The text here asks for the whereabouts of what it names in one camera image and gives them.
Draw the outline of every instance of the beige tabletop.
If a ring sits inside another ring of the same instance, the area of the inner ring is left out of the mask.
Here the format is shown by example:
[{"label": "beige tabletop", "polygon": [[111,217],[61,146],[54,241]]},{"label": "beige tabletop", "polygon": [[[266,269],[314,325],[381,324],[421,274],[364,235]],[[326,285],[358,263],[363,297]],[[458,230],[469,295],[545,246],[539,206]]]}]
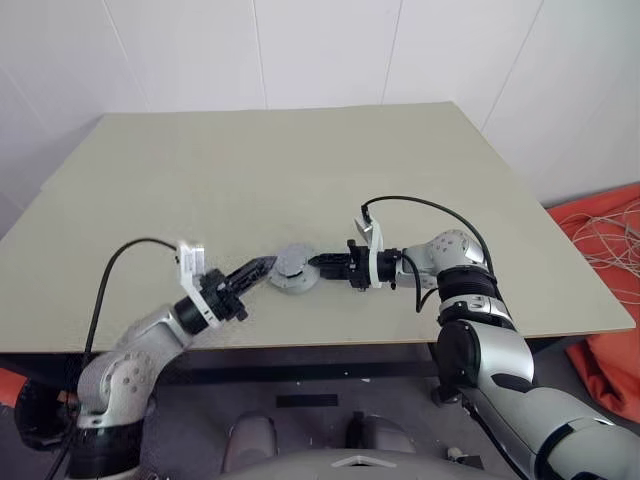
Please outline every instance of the beige tabletop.
[{"label": "beige tabletop", "polygon": [[[0,351],[78,351],[103,268],[140,236],[195,240],[229,273],[293,242],[346,251],[365,200],[415,195],[482,232],[525,336],[632,328],[633,320],[531,193],[451,103],[304,111],[113,114],[66,160],[0,243]],[[386,247],[430,240],[453,218],[372,205]],[[184,296],[168,250],[136,246],[112,273],[95,341]],[[438,299],[321,281],[289,296],[262,284],[249,319],[205,331],[197,348],[423,342]]]}]

